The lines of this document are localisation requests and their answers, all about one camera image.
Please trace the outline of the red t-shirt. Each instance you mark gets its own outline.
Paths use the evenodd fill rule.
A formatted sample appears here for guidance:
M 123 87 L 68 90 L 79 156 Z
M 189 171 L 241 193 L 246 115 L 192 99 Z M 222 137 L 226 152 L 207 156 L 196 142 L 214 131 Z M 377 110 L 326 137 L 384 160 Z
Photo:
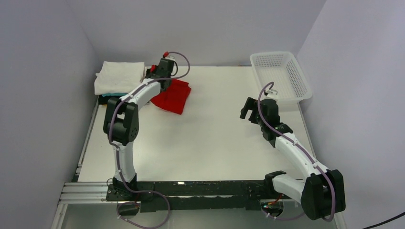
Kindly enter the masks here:
M 175 79 L 166 91 L 153 97 L 151 102 L 162 110 L 181 115 L 191 90 L 188 82 Z

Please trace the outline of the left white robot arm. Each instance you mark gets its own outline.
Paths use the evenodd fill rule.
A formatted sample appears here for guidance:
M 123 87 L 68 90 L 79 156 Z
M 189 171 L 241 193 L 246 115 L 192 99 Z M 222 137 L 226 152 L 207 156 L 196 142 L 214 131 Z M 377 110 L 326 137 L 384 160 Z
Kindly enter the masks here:
M 139 110 L 153 97 L 168 89 L 178 66 L 172 57 L 161 58 L 146 71 L 140 85 L 120 98 L 107 102 L 103 130 L 115 158 L 113 187 L 124 200 L 137 194 L 137 173 L 133 164 L 133 143 L 139 133 Z

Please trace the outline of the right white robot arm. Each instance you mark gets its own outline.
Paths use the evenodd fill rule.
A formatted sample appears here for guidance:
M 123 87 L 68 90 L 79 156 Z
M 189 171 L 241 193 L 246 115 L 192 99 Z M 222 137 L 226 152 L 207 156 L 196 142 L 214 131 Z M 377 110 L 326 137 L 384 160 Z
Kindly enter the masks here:
M 257 100 L 248 97 L 240 112 L 245 119 L 261 128 L 263 138 L 283 154 L 301 173 L 301 180 L 285 171 L 265 175 L 263 192 L 269 198 L 285 194 L 298 202 L 303 213 L 311 220 L 329 220 L 335 213 L 346 209 L 344 179 L 342 173 L 330 170 L 302 145 L 293 130 L 280 121 L 279 107 L 275 100 Z

